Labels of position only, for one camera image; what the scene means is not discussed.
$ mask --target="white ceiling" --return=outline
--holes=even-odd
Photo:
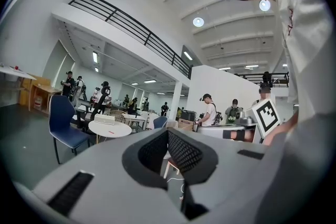
[[[234,67],[259,65],[253,72],[267,70],[273,50],[275,15],[271,9],[262,12],[259,1],[238,0],[159,0],[184,22],[194,35],[210,66]],[[203,27],[195,27],[195,17],[204,19]],[[230,72],[251,72],[230,69]]]
[[[173,92],[175,80],[158,71],[150,63],[144,62],[137,55],[131,55],[81,29],[59,21],[59,31],[62,42],[73,46],[82,65],[91,70],[98,68],[99,73],[136,87],[157,93]],[[98,63],[93,61],[92,52],[98,53]],[[156,83],[146,84],[144,81],[155,79]],[[183,86],[182,94],[188,94],[188,88]]]

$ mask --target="round white table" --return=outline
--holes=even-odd
[[[89,129],[97,135],[97,143],[99,140],[98,136],[117,138],[127,136],[132,132],[132,129],[128,125],[117,121],[114,125],[91,121],[89,123]]]

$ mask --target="ceiling light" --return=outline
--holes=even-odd
[[[261,0],[259,2],[259,8],[263,11],[266,12],[271,8],[271,2],[269,0]]]
[[[154,82],[156,82],[155,79],[144,81],[144,83],[154,83]]]
[[[98,54],[96,52],[93,52],[92,55],[93,55],[93,61],[98,62]]]
[[[194,26],[196,27],[201,27],[204,25],[204,20],[200,17],[196,17],[194,20],[193,20],[193,24]]]
[[[193,58],[190,57],[190,55],[188,54],[188,52],[185,51],[184,54],[187,56],[187,58],[188,58],[190,61],[193,60]]]

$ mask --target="floor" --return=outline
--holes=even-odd
[[[13,181],[17,181],[34,189],[35,185],[48,173],[58,167],[52,136],[49,134],[48,117],[33,111],[28,112],[24,106],[10,105],[0,108],[0,156],[7,172]],[[61,163],[74,158],[74,154],[67,146],[57,142]],[[77,149],[77,153],[84,151],[84,143]],[[161,175],[164,175],[167,161],[164,160]],[[167,179],[171,177],[181,179],[171,167]],[[179,208],[183,180],[168,182],[168,195]]]

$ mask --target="cardboard box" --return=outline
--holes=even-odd
[[[193,130],[193,126],[194,126],[193,121],[187,121],[187,120],[179,119],[178,122],[179,122],[178,123],[178,128],[182,128],[182,129],[188,130],[188,131]]]

